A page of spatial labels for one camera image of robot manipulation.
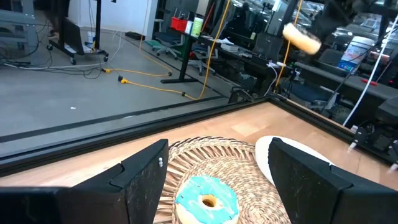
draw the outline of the woven placemat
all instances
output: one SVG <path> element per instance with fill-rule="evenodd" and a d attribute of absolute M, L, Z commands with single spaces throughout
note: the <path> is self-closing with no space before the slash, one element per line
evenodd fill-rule
<path fill-rule="evenodd" d="M 167 176 L 154 223 L 180 223 L 175 197 L 194 175 L 219 178 L 239 201 L 238 223 L 290 223 L 276 188 L 254 160 L 254 146 L 235 139 L 200 137 L 170 146 Z"/>

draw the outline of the wooden table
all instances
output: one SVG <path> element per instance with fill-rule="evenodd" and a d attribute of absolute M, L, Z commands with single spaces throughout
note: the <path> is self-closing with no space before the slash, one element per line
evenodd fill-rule
<path fill-rule="evenodd" d="M 235 111 L 181 128 L 105 148 L 0 178 L 0 186 L 71 187 L 112 167 L 160 138 L 175 142 L 196 136 L 223 136 L 255 144 L 266 135 L 284 136 L 312 147 L 338 167 L 398 190 L 398 172 L 271 103 Z"/>

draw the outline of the metal stand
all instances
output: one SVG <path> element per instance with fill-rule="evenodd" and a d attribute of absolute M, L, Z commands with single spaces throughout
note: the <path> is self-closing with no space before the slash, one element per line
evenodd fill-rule
<path fill-rule="evenodd" d="M 166 83 L 198 82 L 198 80 L 196 78 L 185 78 L 185 72 L 187 71 L 188 61 L 189 61 L 189 53 L 191 52 L 191 49 L 192 49 L 192 43 L 193 43 L 192 38 L 188 37 L 184 55 L 183 55 L 182 66 L 181 66 L 179 78 L 178 79 L 170 79 L 170 80 L 161 80 L 160 81 L 161 83 L 166 84 Z"/>
<path fill-rule="evenodd" d="M 37 57 L 32 57 L 33 52 L 37 49 L 38 40 L 36 34 L 36 20 L 34 16 L 33 0 L 20 0 L 22 10 L 7 11 L 0 10 L 0 21 L 24 26 L 23 30 L 16 29 L 15 34 L 0 32 L 0 40 L 4 42 L 26 43 L 24 46 L 25 54 L 30 55 L 30 63 L 34 63 Z"/>
<path fill-rule="evenodd" d="M 59 0 L 58 1 L 58 24 L 59 24 L 59 38 L 58 42 L 55 42 L 53 40 L 49 40 L 49 46 L 47 46 L 47 50 L 52 50 L 53 47 L 59 49 L 63 53 L 67 54 L 70 57 L 70 63 L 72 65 L 76 65 L 76 59 L 75 59 L 75 53 L 70 52 L 65 48 L 65 34 L 64 34 L 64 20 L 65 20 L 65 13 L 63 10 L 63 1 L 64 0 Z M 101 36 L 101 4 L 102 0 L 97 0 L 97 7 L 96 7 L 96 24 L 95 24 L 95 44 L 93 46 L 93 54 L 97 55 L 104 55 L 104 62 L 108 61 L 108 56 L 109 54 L 105 50 L 100 49 L 100 36 Z"/>

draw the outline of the yellow sponge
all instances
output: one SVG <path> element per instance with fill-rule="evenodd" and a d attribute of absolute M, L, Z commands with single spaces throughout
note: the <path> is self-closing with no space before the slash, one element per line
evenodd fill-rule
<path fill-rule="evenodd" d="M 292 23 L 285 26 L 283 35 L 291 44 L 311 55 L 316 54 L 321 47 L 321 42 L 317 37 L 305 29 L 298 29 Z"/>

